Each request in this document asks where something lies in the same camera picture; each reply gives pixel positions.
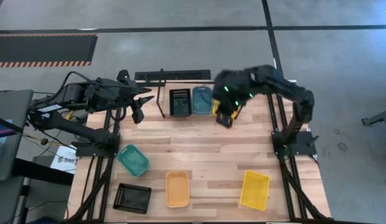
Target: table leg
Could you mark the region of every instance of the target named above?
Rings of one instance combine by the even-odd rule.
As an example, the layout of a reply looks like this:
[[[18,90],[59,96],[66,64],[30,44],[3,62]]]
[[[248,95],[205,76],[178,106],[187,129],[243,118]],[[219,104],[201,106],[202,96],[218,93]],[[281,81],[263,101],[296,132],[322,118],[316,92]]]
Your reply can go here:
[[[74,177],[73,174],[69,174],[68,172],[52,169],[18,158],[14,161],[12,175],[21,175],[31,179],[63,185],[71,185]]]

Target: white paper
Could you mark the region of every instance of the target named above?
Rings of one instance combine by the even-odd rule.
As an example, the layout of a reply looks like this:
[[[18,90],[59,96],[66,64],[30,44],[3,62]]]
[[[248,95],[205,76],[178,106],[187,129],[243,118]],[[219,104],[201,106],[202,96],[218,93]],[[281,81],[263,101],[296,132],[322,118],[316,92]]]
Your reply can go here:
[[[52,161],[50,168],[65,171],[71,174],[75,173],[77,167],[77,157],[75,156],[75,150],[69,147],[59,146],[56,152],[56,156]]]

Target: yellow object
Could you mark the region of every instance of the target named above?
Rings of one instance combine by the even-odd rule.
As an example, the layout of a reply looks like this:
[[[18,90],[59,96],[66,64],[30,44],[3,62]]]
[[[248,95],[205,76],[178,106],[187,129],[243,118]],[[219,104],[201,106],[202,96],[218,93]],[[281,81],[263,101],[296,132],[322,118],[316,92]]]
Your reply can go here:
[[[220,105],[218,100],[214,100],[214,103],[212,104],[212,114],[217,115],[218,106]],[[237,115],[237,111],[234,111],[231,115],[231,118],[235,118]]]
[[[250,208],[265,211],[269,182],[268,176],[246,170],[240,203]]]
[[[71,117],[73,116],[74,111],[70,111],[66,117],[64,117],[66,120],[71,120]]]
[[[189,178],[185,171],[170,171],[166,175],[167,205],[185,207],[189,203]]]

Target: orange plastic tray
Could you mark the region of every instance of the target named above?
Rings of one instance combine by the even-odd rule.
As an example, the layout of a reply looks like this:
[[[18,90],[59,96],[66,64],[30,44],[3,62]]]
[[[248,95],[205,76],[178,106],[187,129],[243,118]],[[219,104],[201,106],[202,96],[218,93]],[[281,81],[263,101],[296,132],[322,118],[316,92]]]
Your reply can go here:
[[[189,178],[185,171],[170,171],[166,175],[167,205],[170,208],[189,204]]]

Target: yellow basket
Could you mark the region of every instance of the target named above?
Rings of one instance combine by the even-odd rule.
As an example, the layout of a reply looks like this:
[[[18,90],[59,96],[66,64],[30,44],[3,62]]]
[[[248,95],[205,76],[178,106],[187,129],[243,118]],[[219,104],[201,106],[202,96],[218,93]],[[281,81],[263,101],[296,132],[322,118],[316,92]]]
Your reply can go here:
[[[246,170],[240,203],[265,211],[270,179],[266,175]]]

